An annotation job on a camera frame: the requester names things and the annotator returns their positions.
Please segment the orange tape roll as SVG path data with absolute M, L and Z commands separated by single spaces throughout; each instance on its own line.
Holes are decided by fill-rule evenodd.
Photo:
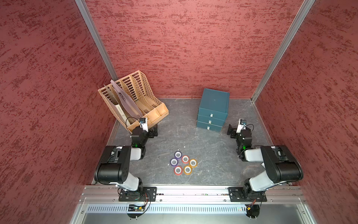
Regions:
M 192 171 L 193 171 L 193 168 L 191 166 L 185 166 L 183 168 L 183 173 L 186 174 L 186 175 L 192 174 Z
M 196 168 L 197 165 L 198 165 L 198 162 L 197 162 L 195 159 L 191 159 L 191 160 L 189 161 L 189 166 L 190 166 L 191 168 Z

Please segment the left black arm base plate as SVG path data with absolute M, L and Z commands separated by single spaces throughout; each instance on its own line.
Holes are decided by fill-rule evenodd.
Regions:
M 157 187 L 144 186 L 141 191 L 118 190 L 118 200 L 120 202 L 155 202 Z

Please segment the purple tape roll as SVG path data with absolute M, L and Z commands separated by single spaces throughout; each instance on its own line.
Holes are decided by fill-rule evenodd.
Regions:
M 180 152 L 180 151 L 176 151 L 175 153 L 174 153 L 174 157 L 176 158 L 176 159 L 181 159 L 182 158 L 182 153 Z
M 178 160 L 177 160 L 176 158 L 172 158 L 172 159 L 170 160 L 170 165 L 171 165 L 172 167 L 178 166 Z

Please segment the purple tape roll back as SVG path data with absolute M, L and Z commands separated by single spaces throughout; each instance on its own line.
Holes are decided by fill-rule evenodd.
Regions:
M 180 152 L 180 151 L 176 151 L 175 153 L 174 153 L 174 157 L 176 158 L 176 159 L 181 159 L 182 158 L 182 153 Z

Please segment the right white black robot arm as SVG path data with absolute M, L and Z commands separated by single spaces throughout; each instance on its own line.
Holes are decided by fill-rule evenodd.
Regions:
M 239 191 L 240 199 L 257 199 L 269 188 L 303 179 L 300 163 L 285 145 L 253 147 L 252 129 L 246 125 L 237 128 L 229 125 L 227 135 L 236 140 L 236 152 L 241 161 L 260 162 L 265 168 L 262 173 L 245 180 Z

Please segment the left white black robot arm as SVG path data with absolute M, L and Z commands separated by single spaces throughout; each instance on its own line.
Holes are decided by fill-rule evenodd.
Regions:
M 142 160 L 149 138 L 158 136 L 158 126 L 144 130 L 138 126 L 131 135 L 129 146 L 106 146 L 94 173 L 94 180 L 103 185 L 115 185 L 132 192 L 143 191 L 143 182 L 129 172 L 130 162 Z

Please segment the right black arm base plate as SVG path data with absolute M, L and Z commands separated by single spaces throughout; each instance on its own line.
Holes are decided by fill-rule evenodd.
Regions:
M 267 202 L 265 191 L 256 192 L 251 190 L 248 187 L 229 187 L 228 195 L 231 202 L 245 202 L 251 203 L 254 201 L 257 202 Z

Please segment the orange tape roll front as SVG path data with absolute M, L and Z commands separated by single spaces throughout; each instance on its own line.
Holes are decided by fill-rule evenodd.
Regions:
M 183 168 L 183 173 L 186 174 L 186 175 L 192 174 L 192 171 L 193 171 L 193 168 L 191 166 L 185 166 Z

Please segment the teal three drawer cabinet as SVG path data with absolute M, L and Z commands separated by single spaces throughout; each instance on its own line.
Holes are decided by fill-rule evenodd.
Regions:
M 196 126 L 220 132 L 228 116 L 229 93 L 205 88 L 200 101 Z

